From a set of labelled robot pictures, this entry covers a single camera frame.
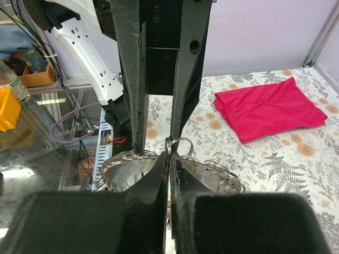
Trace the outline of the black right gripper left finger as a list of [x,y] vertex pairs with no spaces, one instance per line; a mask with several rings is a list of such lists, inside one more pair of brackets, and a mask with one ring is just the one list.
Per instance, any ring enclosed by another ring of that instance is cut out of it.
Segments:
[[19,204],[1,253],[164,253],[169,155],[124,192],[41,191]]

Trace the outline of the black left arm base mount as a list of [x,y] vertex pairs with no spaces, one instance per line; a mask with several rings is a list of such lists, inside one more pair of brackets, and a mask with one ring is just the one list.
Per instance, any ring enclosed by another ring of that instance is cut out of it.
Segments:
[[113,127],[112,154],[117,155],[132,149],[131,125],[127,122]]

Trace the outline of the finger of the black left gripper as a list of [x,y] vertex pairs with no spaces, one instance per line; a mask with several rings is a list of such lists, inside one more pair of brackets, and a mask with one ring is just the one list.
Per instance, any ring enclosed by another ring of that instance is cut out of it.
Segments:
[[133,151],[144,153],[148,113],[146,84],[146,23],[141,20],[141,1],[110,2],[120,66],[126,89]]
[[183,1],[170,128],[173,140],[181,136],[199,102],[211,7],[212,1]]

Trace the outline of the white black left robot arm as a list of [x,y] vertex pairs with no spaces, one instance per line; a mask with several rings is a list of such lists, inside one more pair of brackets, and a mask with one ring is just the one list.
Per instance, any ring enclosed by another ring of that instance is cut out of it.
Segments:
[[[173,98],[171,139],[199,102],[213,2],[201,1],[24,1],[42,30],[76,59],[106,113],[114,134],[144,152],[150,95]],[[83,19],[116,41],[121,76],[112,74],[92,45]]]

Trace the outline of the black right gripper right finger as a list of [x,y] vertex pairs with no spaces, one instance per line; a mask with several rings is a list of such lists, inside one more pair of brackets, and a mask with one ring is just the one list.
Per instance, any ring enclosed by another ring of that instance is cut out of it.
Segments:
[[329,253],[306,200],[288,193],[212,192],[173,153],[169,166],[177,253]]

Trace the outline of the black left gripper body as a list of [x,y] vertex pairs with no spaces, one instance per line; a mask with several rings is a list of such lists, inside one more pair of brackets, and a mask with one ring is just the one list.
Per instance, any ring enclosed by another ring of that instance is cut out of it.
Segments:
[[146,82],[151,95],[172,95],[180,48],[182,1],[140,1],[146,24]]

